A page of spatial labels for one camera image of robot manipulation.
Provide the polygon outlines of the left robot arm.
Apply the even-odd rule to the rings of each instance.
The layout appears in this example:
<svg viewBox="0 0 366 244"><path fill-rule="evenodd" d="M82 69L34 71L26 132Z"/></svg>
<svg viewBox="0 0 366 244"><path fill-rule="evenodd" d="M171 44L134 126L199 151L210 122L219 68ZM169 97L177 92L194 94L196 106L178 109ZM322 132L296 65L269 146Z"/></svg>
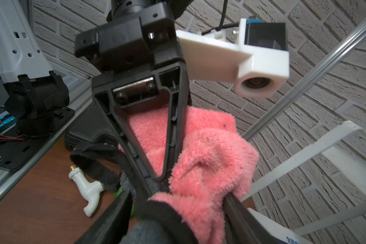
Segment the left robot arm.
<svg viewBox="0 0 366 244"><path fill-rule="evenodd" d="M100 158L121 165L138 197L168 192L190 96L181 33L167 2L113 1L110 16L107 24L76 36L74 54L100 72L92 80L93 100L119 147L80 144L71 159L110 191L117 189L117 177ZM19 1L0 1L0 77L9 95L5 108L25 125L24 134L49 133L53 113L69 104L69 91L41 52ZM157 173L129 116L163 105L168 106L166 145Z"/></svg>

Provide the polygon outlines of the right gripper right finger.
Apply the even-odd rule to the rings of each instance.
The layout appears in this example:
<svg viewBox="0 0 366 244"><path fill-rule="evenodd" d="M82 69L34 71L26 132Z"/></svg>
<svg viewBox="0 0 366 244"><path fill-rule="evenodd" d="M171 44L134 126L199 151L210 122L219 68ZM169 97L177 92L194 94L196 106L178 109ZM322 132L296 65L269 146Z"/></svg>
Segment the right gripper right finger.
<svg viewBox="0 0 366 244"><path fill-rule="evenodd" d="M233 193L223 200L227 244L279 244Z"/></svg>

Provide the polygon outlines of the white two-tier bookshelf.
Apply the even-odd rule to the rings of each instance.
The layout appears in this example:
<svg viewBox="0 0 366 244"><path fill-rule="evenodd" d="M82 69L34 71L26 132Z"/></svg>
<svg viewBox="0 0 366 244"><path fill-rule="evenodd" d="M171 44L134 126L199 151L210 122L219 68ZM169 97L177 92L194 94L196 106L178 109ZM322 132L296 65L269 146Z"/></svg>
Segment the white two-tier bookshelf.
<svg viewBox="0 0 366 244"><path fill-rule="evenodd" d="M329 131L300 126L287 115L275 120L251 144L260 159L254 179L269 173ZM366 203L366 196L325 156L316 155L251 196L259 213L295 230ZM366 214L305 235L315 244L366 243Z"/></svg>

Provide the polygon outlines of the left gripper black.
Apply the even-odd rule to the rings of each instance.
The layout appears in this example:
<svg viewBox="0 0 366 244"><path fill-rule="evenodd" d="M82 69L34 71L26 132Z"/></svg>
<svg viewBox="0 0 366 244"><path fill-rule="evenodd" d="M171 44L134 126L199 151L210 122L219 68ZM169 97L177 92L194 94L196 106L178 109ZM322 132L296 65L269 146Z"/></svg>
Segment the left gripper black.
<svg viewBox="0 0 366 244"><path fill-rule="evenodd" d="M187 2L113 2L104 25L75 38L74 54L100 72L93 99L126 153L122 164L138 195L169 190L183 147L187 67L175 20Z"/></svg>

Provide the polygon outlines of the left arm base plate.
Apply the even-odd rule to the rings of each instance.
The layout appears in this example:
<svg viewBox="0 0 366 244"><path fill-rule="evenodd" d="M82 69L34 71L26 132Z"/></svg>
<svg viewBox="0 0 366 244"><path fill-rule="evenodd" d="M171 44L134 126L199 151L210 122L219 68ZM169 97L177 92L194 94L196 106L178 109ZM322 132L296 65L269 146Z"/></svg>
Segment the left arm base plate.
<svg viewBox="0 0 366 244"><path fill-rule="evenodd" d="M18 171L75 115L68 107L54 113L54 128L48 136L0 141L0 169Z"/></svg>

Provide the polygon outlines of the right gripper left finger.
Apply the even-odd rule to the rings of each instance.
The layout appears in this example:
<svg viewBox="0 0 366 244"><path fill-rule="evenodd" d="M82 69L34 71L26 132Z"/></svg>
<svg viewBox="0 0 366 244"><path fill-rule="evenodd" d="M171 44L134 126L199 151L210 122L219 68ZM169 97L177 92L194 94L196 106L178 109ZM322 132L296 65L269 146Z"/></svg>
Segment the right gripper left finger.
<svg viewBox="0 0 366 244"><path fill-rule="evenodd" d="M81 236L77 244L118 244L128 232L132 195L123 191Z"/></svg>

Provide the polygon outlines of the pink and grey cloth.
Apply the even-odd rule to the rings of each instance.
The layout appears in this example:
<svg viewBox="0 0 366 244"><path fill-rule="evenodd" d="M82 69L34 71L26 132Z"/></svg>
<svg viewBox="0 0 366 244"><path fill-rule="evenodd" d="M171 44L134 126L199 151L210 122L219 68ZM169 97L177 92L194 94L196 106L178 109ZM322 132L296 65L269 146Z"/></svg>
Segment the pink and grey cloth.
<svg viewBox="0 0 366 244"><path fill-rule="evenodd" d="M70 155L94 180L113 189L116 175L96 158L127 157L121 146L94 144ZM237 132L231 114L189 106L183 150L169 177L170 192L158 192L138 211L138 224L120 244L221 244L225 237L223 199L248 193L259 159Z"/></svg>

